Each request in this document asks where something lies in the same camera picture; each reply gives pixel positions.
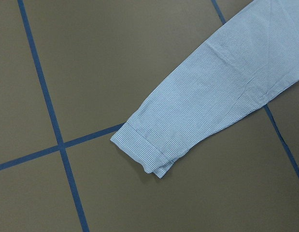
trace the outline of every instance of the blue and white striped fabric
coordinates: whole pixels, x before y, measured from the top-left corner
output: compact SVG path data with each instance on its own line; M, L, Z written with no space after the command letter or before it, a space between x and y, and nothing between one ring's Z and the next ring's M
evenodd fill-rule
M255 0L146 98L111 141L162 177L195 144L299 80L299 0Z

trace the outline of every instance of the folded cuff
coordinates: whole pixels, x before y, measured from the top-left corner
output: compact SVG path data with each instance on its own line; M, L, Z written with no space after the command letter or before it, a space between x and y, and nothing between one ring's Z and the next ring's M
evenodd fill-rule
M146 173L154 172L162 177L173 165L158 149L140 136L128 123L125 123L111 141L133 160L140 163Z

